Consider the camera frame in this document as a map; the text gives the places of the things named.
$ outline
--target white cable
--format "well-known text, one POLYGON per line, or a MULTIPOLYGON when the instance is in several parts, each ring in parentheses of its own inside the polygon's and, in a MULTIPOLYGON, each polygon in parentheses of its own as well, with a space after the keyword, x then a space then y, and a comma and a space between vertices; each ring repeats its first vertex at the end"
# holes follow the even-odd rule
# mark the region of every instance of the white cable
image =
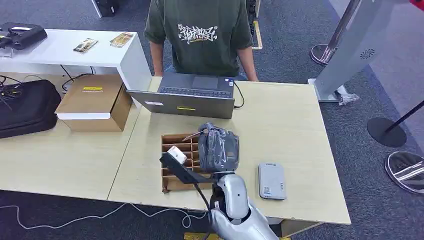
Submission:
POLYGON ((67 223, 65 223, 65 224, 63 224, 63 225, 60 225, 60 226, 50 226, 50 225, 24 226, 24 225, 21 223, 21 220, 19 219, 19 206, 17 206, 17 205, 0 206, 0 209, 6 209, 6 208, 16 208, 16 220, 17 220, 17 223, 18 223, 18 224, 19 224, 22 228, 24 228, 24 229, 26 229, 26 230, 38 229, 38 228, 60 229, 60 228, 63 228, 63 227, 65 227, 65 226, 67 226, 67 225, 69 225, 69 224, 71 224, 71 223, 75 223, 75 222, 77 222, 77 221, 84 220, 84 219, 92 219, 92 218, 94 218, 94 219, 104 219, 104 218, 106 218, 106 217, 108 217, 108 216, 110 216, 110 215, 114 214, 115 212, 117 212, 119 209, 121 209, 123 206, 125 206, 125 205, 127 205, 127 204, 130 204, 130 205, 131 205, 131 206, 133 206, 135 209, 137 209, 140 213, 142 213, 142 214, 146 215, 146 216, 147 216, 147 217, 149 217, 149 218, 151 218, 151 217, 153 217, 153 216, 155 216, 155 215, 157 215, 157 214, 160 214, 160 213, 166 212, 166 211, 178 211, 178 212, 182 212, 183 214, 185 214, 185 217, 183 217, 183 218, 182 218, 181 224, 182 224, 182 226, 183 226, 184 228, 186 228, 186 229, 190 228, 190 226, 192 225, 192 219, 191 219, 191 218, 195 218, 195 219, 202 219, 202 218, 204 218, 204 217, 206 216, 206 214, 208 213, 208 212, 206 211, 206 212, 203 214, 203 216, 198 217, 198 216, 189 215, 187 212, 185 212, 185 211, 183 211, 183 210, 181 210, 181 209, 177 209, 177 208, 167 208, 167 209, 164 209, 164 210, 160 210, 160 211, 158 211, 158 212, 155 212, 155 213, 153 213, 152 215, 149 215, 149 214, 145 213, 143 210, 141 210, 141 209, 139 209, 138 207, 136 207, 136 206, 135 206, 134 204, 132 204, 132 203, 124 203, 124 204, 122 204, 121 206, 119 206, 117 209, 115 209, 115 210, 113 210, 113 211, 109 212, 108 214, 106 214, 106 215, 104 215, 104 216, 95 216, 95 215, 85 216, 85 217, 81 217, 81 218, 74 219, 74 220, 69 221, 69 222, 67 222, 67 223), (188 218, 188 225, 185 225, 185 224, 184 224, 184 221, 185 221, 185 219, 186 219, 186 218, 188 218))
POLYGON ((25 82, 25 80, 26 80, 28 77, 36 77, 36 78, 39 78, 40 80, 43 80, 41 77, 39 77, 39 76, 37 76, 37 75, 28 75, 28 76, 26 76, 26 77, 24 77, 24 78, 23 78, 22 82, 25 82))

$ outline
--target wooden table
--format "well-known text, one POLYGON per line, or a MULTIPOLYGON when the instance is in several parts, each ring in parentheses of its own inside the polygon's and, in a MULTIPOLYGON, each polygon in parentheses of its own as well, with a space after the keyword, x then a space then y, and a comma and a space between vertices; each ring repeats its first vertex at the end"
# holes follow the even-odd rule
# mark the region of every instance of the wooden table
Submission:
MULTIPOLYGON (((20 80, 25 75, 8 74, 20 80)), ((45 78, 58 90, 67 79, 45 78)), ((160 80, 153 77, 150 91, 158 89, 160 80)), ((321 223, 350 224, 314 88, 237 84, 246 102, 230 120, 133 107, 122 133, 71 132, 59 120, 49 131, 0 139, 0 189, 205 210, 194 190, 162 193, 161 135, 193 133, 199 125, 213 122, 240 136, 237 174, 244 178, 248 196, 260 211, 270 220, 283 220, 283 236, 321 223), (257 167, 262 162, 284 167, 286 200, 259 197, 257 167)), ((240 105, 236 88, 234 96, 240 105)), ((211 195, 210 190, 204 193, 207 198, 211 195)))
MULTIPOLYGON (((0 75, 22 81, 27 74, 0 75)), ((60 93, 68 79, 40 76, 60 93)), ((123 132, 71 132, 58 120, 52 130, 0 139, 0 189, 106 200, 138 114, 133 105, 123 132)))
MULTIPOLYGON (((149 90, 156 91, 160 77, 149 90)), ((283 236, 321 223, 350 224, 351 220, 326 134, 314 88, 302 84, 237 82, 246 100, 230 120, 150 113, 140 110, 109 201, 204 210, 195 190, 162 193, 161 135, 194 133, 206 122, 240 136, 236 171, 248 196, 267 217, 283 219, 283 236), (259 197, 257 167, 278 162, 285 170, 287 199, 259 197)), ((236 103, 240 94, 235 88, 236 103)), ((210 190, 204 191, 206 198, 210 190)))

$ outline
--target gray device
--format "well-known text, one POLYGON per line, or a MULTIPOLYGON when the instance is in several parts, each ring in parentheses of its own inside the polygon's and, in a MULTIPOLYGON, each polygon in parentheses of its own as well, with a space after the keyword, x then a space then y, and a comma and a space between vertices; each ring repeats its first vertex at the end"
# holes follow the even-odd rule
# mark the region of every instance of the gray device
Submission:
POLYGON ((151 113, 231 119, 234 98, 127 90, 151 113))
POLYGON ((287 198, 283 167, 275 162, 259 164, 259 195, 263 199, 287 198))
POLYGON ((224 76, 200 76, 164 72, 159 93, 232 99, 234 80, 224 76))

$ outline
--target person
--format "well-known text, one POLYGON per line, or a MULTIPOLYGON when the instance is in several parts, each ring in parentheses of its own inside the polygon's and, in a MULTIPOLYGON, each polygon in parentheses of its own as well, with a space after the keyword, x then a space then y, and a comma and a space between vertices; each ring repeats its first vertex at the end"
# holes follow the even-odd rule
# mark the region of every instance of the person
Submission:
POLYGON ((258 82, 246 0, 151 0, 144 36, 155 76, 164 72, 164 41, 177 73, 240 77, 258 82))

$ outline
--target gray carpet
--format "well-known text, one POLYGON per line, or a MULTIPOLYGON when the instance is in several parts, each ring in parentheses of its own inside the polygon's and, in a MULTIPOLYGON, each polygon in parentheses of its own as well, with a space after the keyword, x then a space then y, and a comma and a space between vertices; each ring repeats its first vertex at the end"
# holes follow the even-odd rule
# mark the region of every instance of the gray carpet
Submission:
MULTIPOLYGON (((113 18, 97 19, 88 0, 73 3, 48 0, 8 2, 2 22, 40 24, 45 28, 79 30, 137 31, 142 36, 148 0, 128 0, 113 18)), ((329 39, 337 16, 327 0, 262 0, 260 29, 264 49, 254 52, 258 76, 262 81, 306 83, 322 67, 309 58, 311 46, 329 39)), ((148 42, 140 37, 151 64, 148 42)), ((167 46, 165 66, 171 63, 167 46)), ((384 147, 367 133, 372 117, 399 117, 393 103, 367 67, 346 84, 361 100, 347 106, 321 104, 328 136, 352 225, 323 224, 294 236, 294 240, 341 239, 423 239, 424 197, 401 190, 386 175, 383 161, 396 149, 384 147)), ((411 134, 401 149, 423 154, 411 134)), ((91 214, 105 214, 119 203, 65 198, 18 192, 0 192, 0 206, 22 207, 24 224, 60 225, 91 214)), ((145 207, 154 212, 158 208, 145 207)), ((104 220, 87 220, 60 230, 23 230, 15 222, 15 211, 0 210, 1 240, 108 240, 182 239, 181 213, 165 213, 147 219, 126 206, 104 220)), ((204 231, 205 221, 193 221, 191 231, 204 231)))
MULTIPOLYGON (((350 0, 329 1, 341 16, 350 0)), ((424 99, 424 67, 420 61, 424 56, 424 28, 412 22, 424 22, 423 12, 412 4, 396 5, 388 23, 388 37, 382 42, 384 51, 370 64, 397 111, 402 114, 424 99)), ((424 110, 416 112, 405 124, 424 149, 422 119, 424 110)))

